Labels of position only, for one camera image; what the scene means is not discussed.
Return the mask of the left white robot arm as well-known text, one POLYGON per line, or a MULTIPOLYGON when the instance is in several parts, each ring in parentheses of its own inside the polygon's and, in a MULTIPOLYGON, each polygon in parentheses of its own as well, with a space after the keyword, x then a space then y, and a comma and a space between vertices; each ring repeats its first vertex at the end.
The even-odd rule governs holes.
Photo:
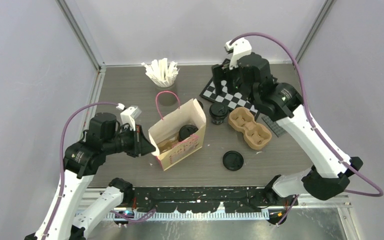
POLYGON ((89 122, 85 139, 70 145, 63 155, 62 176, 40 228, 27 240, 85 240, 115 207, 128 207, 134 199, 133 185, 114 178, 103 194, 77 215, 84 192, 106 157, 126 153, 141 157, 156 148, 134 121, 121 124, 112 113, 101 112, 89 122))

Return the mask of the black lidded coffee cup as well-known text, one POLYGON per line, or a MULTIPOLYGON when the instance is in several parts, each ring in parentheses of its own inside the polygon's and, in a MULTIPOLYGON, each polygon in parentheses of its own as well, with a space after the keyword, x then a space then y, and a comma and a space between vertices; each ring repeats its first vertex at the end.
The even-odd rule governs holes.
POLYGON ((229 109, 223 103, 214 102, 209 107, 209 114, 214 125, 221 125, 228 116, 229 109))

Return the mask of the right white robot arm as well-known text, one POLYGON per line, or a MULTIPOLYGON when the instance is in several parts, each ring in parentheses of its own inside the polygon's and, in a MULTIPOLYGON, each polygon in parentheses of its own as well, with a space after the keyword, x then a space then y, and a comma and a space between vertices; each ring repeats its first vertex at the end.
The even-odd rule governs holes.
POLYGON ((340 150, 325 132, 306 114, 303 97, 289 83, 277 82, 271 74, 269 61, 259 54, 242 56, 237 67, 230 68, 231 59, 211 67, 212 80, 218 93, 226 81, 230 94, 240 93, 258 112, 277 123, 299 144, 312 161, 309 169, 290 175, 276 175, 265 187, 265 198, 271 205, 279 205, 286 197, 310 194, 328 200, 345 192, 354 173, 363 161, 340 150))

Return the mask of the pink and cream paper bag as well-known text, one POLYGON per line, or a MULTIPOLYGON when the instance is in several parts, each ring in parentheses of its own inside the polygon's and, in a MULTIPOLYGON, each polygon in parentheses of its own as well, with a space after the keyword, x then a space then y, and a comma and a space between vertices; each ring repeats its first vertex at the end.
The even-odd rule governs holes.
POLYGON ((149 128, 148 137, 156 148, 152 155, 166 171, 203 147, 207 118, 196 98, 181 104, 172 91, 159 92, 155 104, 160 120, 149 128), (162 115, 159 108, 161 94, 173 95, 178 103, 178 107, 167 115, 162 115))

